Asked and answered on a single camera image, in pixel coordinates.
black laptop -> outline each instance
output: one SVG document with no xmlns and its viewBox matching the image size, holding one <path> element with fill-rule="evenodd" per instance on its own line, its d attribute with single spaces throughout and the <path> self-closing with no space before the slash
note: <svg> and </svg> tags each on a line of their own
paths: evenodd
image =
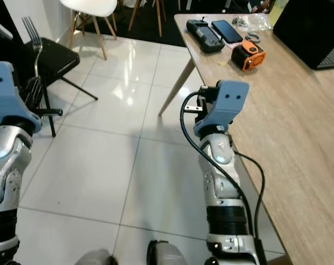
<svg viewBox="0 0 334 265">
<path fill-rule="evenodd" d="M 334 0 L 289 0 L 273 32 L 309 67 L 334 68 Z"/>
</svg>

black rug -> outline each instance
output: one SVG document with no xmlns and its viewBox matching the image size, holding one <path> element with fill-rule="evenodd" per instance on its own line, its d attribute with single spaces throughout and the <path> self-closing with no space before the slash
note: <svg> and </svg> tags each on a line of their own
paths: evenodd
<svg viewBox="0 0 334 265">
<path fill-rule="evenodd" d="M 184 41 L 175 24 L 174 15 L 178 13 L 222 13 L 222 9 L 224 9 L 226 0 L 193 0 L 190 11 L 185 9 L 187 0 L 181 0 L 182 10 L 180 12 L 178 10 L 177 0 L 165 0 L 167 21 L 164 21 L 161 7 L 162 37 L 160 37 L 158 33 L 156 5 L 152 7 L 152 2 L 153 0 L 147 0 L 147 3 L 137 10 L 137 15 L 132 25 L 131 31 L 128 31 L 128 27 L 133 8 L 117 8 L 114 12 L 118 26 L 118 32 L 116 33 L 117 36 L 185 47 Z M 102 34 L 111 35 L 104 19 L 97 18 L 97 21 L 100 32 Z M 93 33 L 96 32 L 92 21 L 88 22 L 85 30 Z"/>
</svg>

smartphone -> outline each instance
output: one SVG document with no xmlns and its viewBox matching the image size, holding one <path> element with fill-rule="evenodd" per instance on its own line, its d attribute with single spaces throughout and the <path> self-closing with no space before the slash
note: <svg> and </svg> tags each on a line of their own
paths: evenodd
<svg viewBox="0 0 334 265">
<path fill-rule="evenodd" d="M 213 21 L 211 25 L 216 32 L 221 35 L 227 43 L 239 43 L 243 40 L 242 36 L 225 20 Z"/>
</svg>

wall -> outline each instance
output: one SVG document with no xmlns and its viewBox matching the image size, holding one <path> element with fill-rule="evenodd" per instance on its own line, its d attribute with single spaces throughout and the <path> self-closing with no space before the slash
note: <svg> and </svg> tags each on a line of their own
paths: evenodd
<svg viewBox="0 0 334 265">
<path fill-rule="evenodd" d="M 4 0 L 24 42 L 29 36 L 21 18 L 30 16 L 42 37 L 58 41 L 70 27 L 70 10 L 59 0 Z"/>
</svg>

black chair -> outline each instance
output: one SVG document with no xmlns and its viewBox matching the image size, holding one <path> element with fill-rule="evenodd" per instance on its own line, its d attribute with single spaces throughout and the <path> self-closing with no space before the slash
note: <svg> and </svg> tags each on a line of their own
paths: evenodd
<svg viewBox="0 0 334 265">
<path fill-rule="evenodd" d="M 27 80 L 34 76 L 34 53 L 31 42 L 27 44 L 22 42 L 2 0 L 0 0 L 0 23 L 13 34 L 12 40 L 0 36 L 0 61 L 8 61 L 13 64 L 18 73 L 20 85 L 25 86 Z M 96 96 L 64 78 L 66 73 L 79 64 L 78 53 L 49 39 L 41 39 L 43 42 L 43 51 L 39 57 L 38 69 L 44 84 L 43 94 L 46 107 L 48 109 L 51 108 L 47 95 L 47 86 L 56 80 L 63 80 L 95 100 L 98 100 Z M 49 116 L 49 123 L 52 137 L 55 137 L 56 133 L 52 116 Z"/>
</svg>

